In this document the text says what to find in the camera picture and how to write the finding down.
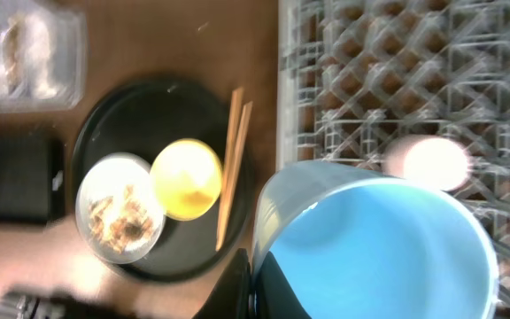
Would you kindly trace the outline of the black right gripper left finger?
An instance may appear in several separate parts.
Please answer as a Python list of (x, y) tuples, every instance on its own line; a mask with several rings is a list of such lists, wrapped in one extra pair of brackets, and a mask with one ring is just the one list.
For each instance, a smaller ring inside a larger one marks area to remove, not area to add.
[(238, 249), (194, 319), (248, 319), (251, 267), (247, 251)]

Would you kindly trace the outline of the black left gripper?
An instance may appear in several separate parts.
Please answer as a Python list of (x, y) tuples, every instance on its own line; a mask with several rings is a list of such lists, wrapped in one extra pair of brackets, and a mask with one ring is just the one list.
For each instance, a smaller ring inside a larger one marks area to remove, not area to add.
[(0, 298), (0, 319), (127, 319), (115, 310), (68, 295), (10, 290)]

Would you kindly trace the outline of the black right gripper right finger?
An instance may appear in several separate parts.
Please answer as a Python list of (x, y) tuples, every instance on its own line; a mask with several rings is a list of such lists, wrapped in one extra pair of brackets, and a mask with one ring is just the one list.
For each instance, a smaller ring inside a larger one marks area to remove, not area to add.
[(272, 253), (267, 253), (255, 278), (254, 298), (258, 319), (310, 319)]

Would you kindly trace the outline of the light blue plastic cup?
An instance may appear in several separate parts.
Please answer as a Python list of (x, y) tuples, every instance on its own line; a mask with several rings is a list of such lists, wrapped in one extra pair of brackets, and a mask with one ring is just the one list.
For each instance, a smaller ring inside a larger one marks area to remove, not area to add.
[(299, 161), (257, 205), (252, 281), (276, 258), (310, 318), (490, 319), (498, 262), (450, 195), (371, 170)]

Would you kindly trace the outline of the pink plastic cup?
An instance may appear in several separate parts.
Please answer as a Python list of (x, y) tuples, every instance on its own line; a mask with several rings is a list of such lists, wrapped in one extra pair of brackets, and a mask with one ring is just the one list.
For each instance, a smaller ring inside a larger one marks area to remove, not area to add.
[(440, 136), (408, 135), (391, 142), (382, 171), (441, 191), (453, 191), (472, 175), (472, 158), (459, 143)]

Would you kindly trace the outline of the gold snack wrapper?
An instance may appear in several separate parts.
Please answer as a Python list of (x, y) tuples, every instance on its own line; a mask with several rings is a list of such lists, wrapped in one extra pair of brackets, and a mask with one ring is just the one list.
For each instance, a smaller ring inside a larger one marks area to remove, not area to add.
[(12, 95), (23, 82), (21, 41), (24, 20), (21, 17), (11, 17), (8, 19), (8, 27), (2, 45), (8, 93)]

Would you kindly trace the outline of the white paper napkin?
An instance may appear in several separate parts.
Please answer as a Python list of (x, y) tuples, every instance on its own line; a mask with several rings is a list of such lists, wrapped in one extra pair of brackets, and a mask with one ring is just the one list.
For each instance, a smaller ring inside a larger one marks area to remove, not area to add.
[(2, 45), (9, 28), (7, 20), (7, 26), (0, 30), (0, 100), (18, 97), (45, 100), (56, 97), (59, 86), (50, 74), (54, 48), (49, 24), (40, 12), (17, 12), (12, 17), (21, 17), (24, 20), (21, 41), (23, 82), (14, 94), (8, 93)]

